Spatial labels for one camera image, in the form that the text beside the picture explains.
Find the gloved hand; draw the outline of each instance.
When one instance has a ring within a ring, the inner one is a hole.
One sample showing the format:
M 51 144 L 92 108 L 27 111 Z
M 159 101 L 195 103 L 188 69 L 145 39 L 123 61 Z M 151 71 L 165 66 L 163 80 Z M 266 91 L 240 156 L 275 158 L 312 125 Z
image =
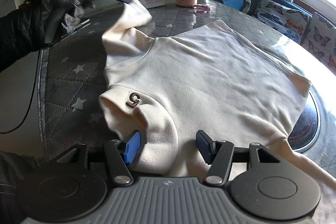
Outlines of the gloved hand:
M 53 42 L 62 34 L 75 29 L 84 15 L 85 8 L 94 8 L 91 0 L 43 0 L 40 7 L 25 11 L 17 9 L 0 18 L 0 72 L 30 52 L 45 44 L 46 24 L 54 9 L 65 8 L 58 24 L 61 28 Z
M 45 26 L 52 11 L 65 8 L 61 26 L 64 34 L 72 32 L 84 16 L 84 9 L 95 8 L 92 0 L 43 0 L 41 3 L 41 23 Z

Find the white star pattern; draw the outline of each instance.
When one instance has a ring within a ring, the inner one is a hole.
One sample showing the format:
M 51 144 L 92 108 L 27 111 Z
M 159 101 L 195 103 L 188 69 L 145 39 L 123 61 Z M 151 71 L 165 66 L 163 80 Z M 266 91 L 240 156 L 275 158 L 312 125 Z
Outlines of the white star pattern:
M 103 114 L 97 112 L 97 113 L 91 113 L 91 119 L 89 122 L 99 122 L 99 119 L 103 118 Z
M 64 63 L 64 62 L 66 62 L 67 60 L 69 60 L 69 58 L 68 58 L 68 57 L 64 58 L 64 59 L 62 60 L 62 62 L 61 62 L 61 63 Z
M 81 100 L 81 98 L 77 98 L 77 101 L 72 105 L 74 112 L 76 109 L 83 110 L 83 103 L 85 103 L 87 100 Z
M 82 66 L 80 66 L 80 65 L 78 65 L 77 66 L 77 68 L 75 68 L 73 71 L 77 74 L 77 73 L 79 73 L 80 71 L 84 71 L 84 66 L 85 65 L 82 65 Z

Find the blue cushion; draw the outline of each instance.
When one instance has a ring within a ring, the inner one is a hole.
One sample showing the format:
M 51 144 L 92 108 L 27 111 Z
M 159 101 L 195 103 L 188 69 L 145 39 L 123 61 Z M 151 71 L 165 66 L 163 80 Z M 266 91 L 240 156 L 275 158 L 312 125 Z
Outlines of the blue cushion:
M 238 11 L 241 11 L 245 7 L 244 0 L 213 0 L 213 1 L 225 4 L 226 6 L 229 6 Z
M 253 15 L 256 8 L 257 8 L 257 5 L 259 3 L 260 0 L 254 0 L 251 2 L 251 8 L 250 8 L 250 11 L 248 12 L 248 15 Z M 283 5 L 283 6 L 286 6 L 288 8 L 291 8 L 291 9 L 294 9 L 294 10 L 299 10 L 301 12 L 304 12 L 305 14 L 309 14 L 311 15 L 311 13 L 307 12 L 306 10 L 302 9 L 301 7 L 299 7 L 298 5 L 295 5 L 294 3 L 292 2 L 289 2 L 287 0 L 272 0 L 276 3 L 279 3 L 280 5 Z

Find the butterfly pattern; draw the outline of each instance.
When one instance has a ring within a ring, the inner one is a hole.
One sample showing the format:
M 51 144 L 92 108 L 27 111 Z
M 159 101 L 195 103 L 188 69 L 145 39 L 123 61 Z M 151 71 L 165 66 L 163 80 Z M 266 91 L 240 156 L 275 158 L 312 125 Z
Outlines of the butterfly pattern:
M 299 35 L 303 34 L 303 26 L 302 24 L 297 24 L 297 22 L 293 22 L 291 19 L 287 19 L 287 23 L 285 24 L 285 27 L 296 29 L 296 31 L 299 33 Z
M 275 2 L 270 1 L 269 4 L 267 4 L 267 6 L 265 6 L 265 7 L 275 9 L 279 14 L 284 15 L 282 13 L 282 6 L 280 4 L 277 4 Z
M 324 57 L 324 52 L 316 52 L 313 43 L 310 41 L 308 43 L 307 51 L 309 51 L 319 61 L 321 61 L 321 58 Z
M 326 25 L 328 28 L 332 29 L 335 28 L 334 25 L 332 25 L 328 20 L 326 20 L 324 17 L 320 16 L 319 14 L 317 14 L 319 16 L 319 22 L 324 23 L 324 25 Z
M 323 35 L 321 35 L 316 26 L 314 26 L 314 32 L 315 41 L 320 43 L 322 47 L 325 47 L 327 43 L 331 40 L 330 37 L 324 37 Z
M 308 23 L 308 20 L 309 20 L 309 16 L 299 10 L 295 10 L 295 9 L 289 9 L 287 10 L 287 13 L 289 14 L 300 14 L 302 16 L 302 18 L 305 20 L 305 22 Z
M 275 22 L 275 23 L 283 26 L 282 23 L 281 23 L 281 21 L 280 21 L 280 18 L 277 17 L 277 16 L 275 16 L 275 15 L 272 15 L 270 13 L 262 13 L 262 14 L 259 14 L 259 15 L 262 16 L 262 17 L 265 17 L 265 18 L 269 19 L 270 21 L 273 21 L 273 22 Z
M 329 55 L 328 67 L 332 72 L 336 71 L 336 62 L 331 55 Z
M 296 33 L 293 33 L 291 30 L 287 30 L 287 32 L 284 35 L 292 39 L 296 43 L 299 43 L 300 37 Z

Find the metal screw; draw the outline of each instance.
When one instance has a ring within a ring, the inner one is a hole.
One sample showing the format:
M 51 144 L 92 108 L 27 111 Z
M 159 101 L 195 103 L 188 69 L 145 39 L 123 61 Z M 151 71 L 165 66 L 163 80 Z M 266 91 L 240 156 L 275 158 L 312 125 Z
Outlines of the metal screw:
M 131 182 L 131 178 L 129 176 L 116 176 L 114 181 L 118 184 L 127 184 Z
M 220 184 L 223 182 L 223 179 L 219 176 L 208 176 L 205 181 L 209 184 Z

